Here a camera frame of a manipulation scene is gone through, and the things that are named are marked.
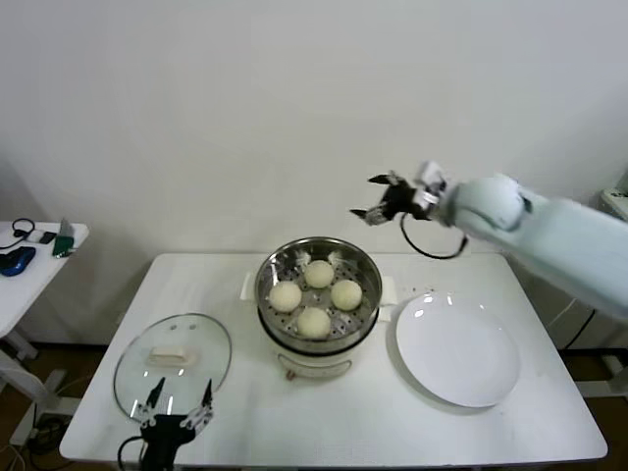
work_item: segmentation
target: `white table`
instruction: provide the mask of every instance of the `white table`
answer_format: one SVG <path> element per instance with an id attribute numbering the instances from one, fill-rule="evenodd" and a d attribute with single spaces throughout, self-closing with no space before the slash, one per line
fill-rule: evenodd
<path id="1" fill-rule="evenodd" d="M 38 230 L 59 232 L 58 223 L 35 223 Z M 74 248 L 79 248 L 87 238 L 89 230 L 84 224 L 72 224 L 75 230 Z M 28 229 L 27 223 L 20 223 L 19 228 Z M 10 222 L 0 222 L 0 246 L 9 245 L 15 241 Z M 30 306 L 39 297 L 42 291 L 54 279 L 55 275 L 72 257 L 55 258 L 52 256 L 54 241 L 44 245 L 39 243 L 21 242 L 20 244 L 0 250 L 0 253 L 8 253 L 21 246 L 33 246 L 37 249 L 34 258 L 26 269 L 15 277 L 0 276 L 0 338 L 8 341 L 17 351 L 18 359 L 25 357 L 34 358 L 37 354 L 32 345 L 16 330 L 16 325 L 26 314 Z M 30 399 L 41 405 L 40 411 L 50 413 L 71 414 L 78 403 L 68 398 L 60 398 L 54 394 L 65 372 L 53 371 L 44 385 L 25 374 L 26 370 L 20 363 L 0 350 L 0 377 L 11 384 L 17 390 L 27 395 Z M 23 445 L 32 425 L 33 407 L 31 407 L 22 420 L 16 432 L 11 437 L 11 444 Z"/>
<path id="2" fill-rule="evenodd" d="M 425 392 L 404 372 L 392 322 L 381 322 L 358 361 L 333 380 L 285 379 L 255 306 L 239 300 L 246 272 L 263 255 L 157 257 L 107 350 L 61 444 L 74 460 L 114 461 L 137 424 L 113 398 L 116 363 L 128 343 L 165 317 L 186 312 L 220 319 L 232 336 L 231 370 L 214 397 L 215 417 L 180 448 L 189 466 L 462 466 L 600 458 L 606 443 L 550 338 L 498 254 L 447 262 L 375 255 L 399 299 L 429 288 L 484 299 L 515 338 L 521 377 L 501 404 L 466 409 Z M 125 448 L 137 460 L 139 444 Z"/>

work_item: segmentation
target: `phone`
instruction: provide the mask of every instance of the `phone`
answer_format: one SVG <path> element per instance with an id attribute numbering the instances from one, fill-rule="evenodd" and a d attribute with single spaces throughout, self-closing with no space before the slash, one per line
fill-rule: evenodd
<path id="1" fill-rule="evenodd" d="M 57 236 L 57 233 L 51 233 L 50 231 L 40 231 L 39 229 L 33 230 L 26 238 L 27 242 L 43 243 L 44 245 L 50 243 Z"/>

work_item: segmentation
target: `black cable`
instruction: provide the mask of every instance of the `black cable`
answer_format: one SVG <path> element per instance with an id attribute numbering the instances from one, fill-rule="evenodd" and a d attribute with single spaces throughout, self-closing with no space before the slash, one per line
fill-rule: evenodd
<path id="1" fill-rule="evenodd" d="M 36 456 L 45 456 L 52 451 L 59 448 L 59 444 L 63 439 L 63 436 L 68 430 L 70 425 L 68 422 L 64 422 L 58 417 L 49 417 L 37 424 L 37 404 L 34 404 L 32 416 L 32 428 L 37 430 L 37 434 L 29 439 L 26 443 L 26 449 L 28 450 L 28 462 L 30 466 L 37 471 L 58 471 L 65 469 L 75 464 L 74 461 L 66 461 L 65 463 L 53 466 L 51 468 L 45 468 L 37 464 Z"/>
<path id="2" fill-rule="evenodd" d="M 596 315 L 597 309 L 594 309 L 593 311 L 591 311 L 591 314 L 589 314 L 589 317 L 587 318 L 587 320 L 585 321 L 585 323 L 582 325 L 582 327 L 580 328 L 580 330 L 578 331 L 578 333 L 574 336 L 574 338 L 571 340 L 570 343 L 567 344 L 567 346 L 565 348 L 563 348 L 563 350 L 567 350 L 571 345 L 574 344 L 574 342 L 580 338 L 580 336 L 582 335 L 583 332 L 585 332 L 585 329 L 587 328 L 587 326 L 589 325 L 589 323 L 593 320 L 594 316 Z"/>
<path id="3" fill-rule="evenodd" d="M 121 471 L 125 471 L 125 464 L 122 462 L 122 451 L 125 449 L 125 446 L 127 446 L 131 442 L 137 442 L 138 440 L 142 440 L 142 437 L 140 435 L 136 437 L 130 437 L 124 440 L 118 448 L 118 467 Z"/>
<path id="4" fill-rule="evenodd" d="M 431 253 L 428 253 L 424 250 L 421 250 L 419 247 L 417 247 L 414 243 L 412 243 L 412 240 L 410 240 L 410 237 L 408 236 L 407 232 L 405 231 L 405 218 L 409 213 L 403 213 L 403 216 L 401 216 L 401 219 L 399 220 L 399 227 L 401 228 L 401 233 L 403 234 L 403 238 L 405 238 L 405 241 L 408 242 L 410 244 L 410 246 L 415 249 L 417 252 L 419 252 L 421 255 L 424 255 L 428 258 L 434 258 L 435 260 L 450 260 L 452 258 L 457 257 L 458 255 L 460 255 L 462 253 L 462 251 L 464 250 L 464 247 L 467 246 L 467 242 L 469 241 L 469 237 L 467 237 L 466 235 L 464 235 L 462 237 L 462 241 L 460 242 L 460 246 L 458 247 L 458 250 L 455 253 L 452 253 L 451 255 L 433 255 Z"/>
<path id="5" fill-rule="evenodd" d="M 30 224 L 30 229 L 29 230 L 19 229 L 19 228 L 16 227 L 17 223 L 29 223 Z M 11 227 L 13 228 L 13 237 L 17 237 L 18 240 L 16 240 L 15 242 L 11 243 L 10 245 L 5 245 L 4 247 L 0 247 L 0 250 L 5 250 L 7 248 L 13 248 L 16 245 L 18 245 L 19 243 L 24 242 L 32 234 L 32 232 L 35 230 L 35 222 L 32 219 L 29 219 L 29 218 L 18 218 L 13 223 L 11 223 Z"/>

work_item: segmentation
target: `steamed bun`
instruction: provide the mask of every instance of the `steamed bun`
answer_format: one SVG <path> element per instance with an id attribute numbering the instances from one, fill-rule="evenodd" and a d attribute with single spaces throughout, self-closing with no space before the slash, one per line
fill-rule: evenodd
<path id="1" fill-rule="evenodd" d="M 332 329 L 332 320 L 323 309 L 306 307 L 296 319 L 296 328 L 309 339 L 324 339 Z"/>
<path id="2" fill-rule="evenodd" d="M 313 288 L 325 288 L 334 279 L 334 268 L 325 260 L 316 260 L 305 267 L 305 282 Z"/>
<path id="3" fill-rule="evenodd" d="M 362 288 L 351 280 L 341 280 L 332 287 L 332 303 L 342 311 L 351 311 L 362 302 Z"/>
<path id="4" fill-rule="evenodd" d="M 268 296 L 271 306 L 279 312 L 290 312 L 301 302 L 301 290 L 293 282 L 279 282 Z"/>

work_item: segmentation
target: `white plate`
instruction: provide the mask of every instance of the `white plate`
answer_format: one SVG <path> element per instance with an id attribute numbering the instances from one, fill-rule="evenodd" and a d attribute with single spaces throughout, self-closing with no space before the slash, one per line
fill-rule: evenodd
<path id="1" fill-rule="evenodd" d="M 512 337 L 485 306 L 461 296 L 431 292 L 413 299 L 399 314 L 396 339 L 417 381 L 455 404 L 495 405 L 519 378 Z"/>

